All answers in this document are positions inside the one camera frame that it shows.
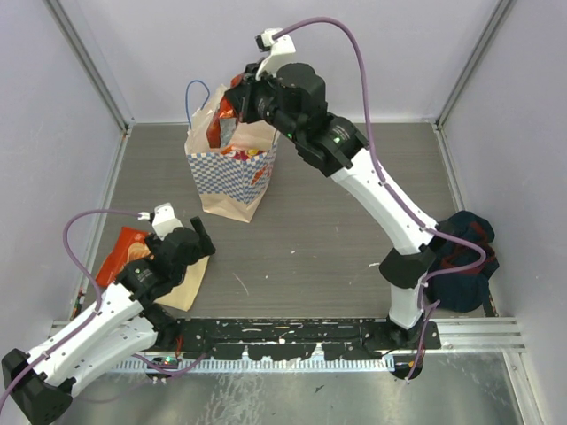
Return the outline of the red Doritos bag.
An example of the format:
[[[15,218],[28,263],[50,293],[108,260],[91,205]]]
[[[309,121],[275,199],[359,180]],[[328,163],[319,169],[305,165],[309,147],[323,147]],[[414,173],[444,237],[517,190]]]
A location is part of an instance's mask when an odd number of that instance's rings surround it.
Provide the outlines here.
[[[226,98],[225,92],[232,89],[241,79],[242,77],[238,75],[231,80],[229,87],[221,85],[218,89],[221,97],[216,103],[213,117],[206,129],[206,140],[211,151],[224,151],[233,144],[232,139],[237,131],[239,113]]]

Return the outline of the colourful candy bag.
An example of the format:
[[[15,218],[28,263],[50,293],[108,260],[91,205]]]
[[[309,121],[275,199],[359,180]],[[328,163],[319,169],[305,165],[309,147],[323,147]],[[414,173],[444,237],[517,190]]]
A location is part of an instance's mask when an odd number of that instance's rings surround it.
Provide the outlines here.
[[[265,151],[258,149],[241,149],[234,145],[229,145],[221,149],[220,154],[227,158],[232,158],[238,161],[247,161],[264,154]]]

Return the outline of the cream red cassava chips bag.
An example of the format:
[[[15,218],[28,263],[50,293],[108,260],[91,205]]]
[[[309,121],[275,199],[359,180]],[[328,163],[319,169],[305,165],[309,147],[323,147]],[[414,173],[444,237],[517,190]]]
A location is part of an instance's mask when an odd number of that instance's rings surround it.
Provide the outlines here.
[[[148,232],[129,227],[122,227],[113,249],[99,268],[96,281],[99,287],[106,288],[113,283],[116,275],[132,260],[141,259],[150,254],[144,242]],[[206,273],[209,257],[200,259],[196,264],[187,266],[183,281],[156,302],[163,306],[181,311],[189,311],[195,301]]]

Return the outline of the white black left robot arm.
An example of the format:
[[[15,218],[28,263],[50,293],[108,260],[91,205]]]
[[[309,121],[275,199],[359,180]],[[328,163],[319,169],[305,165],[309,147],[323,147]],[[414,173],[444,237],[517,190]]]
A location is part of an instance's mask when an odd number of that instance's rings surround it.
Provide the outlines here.
[[[199,217],[186,228],[158,222],[145,237],[149,255],[129,261],[101,298],[56,335],[2,359],[3,401],[12,399],[32,424],[51,424],[94,379],[122,359],[172,348],[180,327],[157,299],[179,286],[189,266],[215,254]]]

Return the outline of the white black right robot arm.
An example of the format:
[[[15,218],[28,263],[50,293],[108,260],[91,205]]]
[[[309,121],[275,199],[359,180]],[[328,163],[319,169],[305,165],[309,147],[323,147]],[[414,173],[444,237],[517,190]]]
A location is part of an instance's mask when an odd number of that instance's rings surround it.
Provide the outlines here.
[[[326,85],[315,70],[291,63],[270,75],[259,63],[245,66],[225,97],[238,120],[264,121],[295,146],[311,167],[350,193],[392,242],[379,266],[391,285],[387,315],[392,344],[407,349],[420,337],[424,309],[420,281],[442,242],[429,233],[438,223],[419,208],[372,162],[371,143],[350,120],[329,112]]]

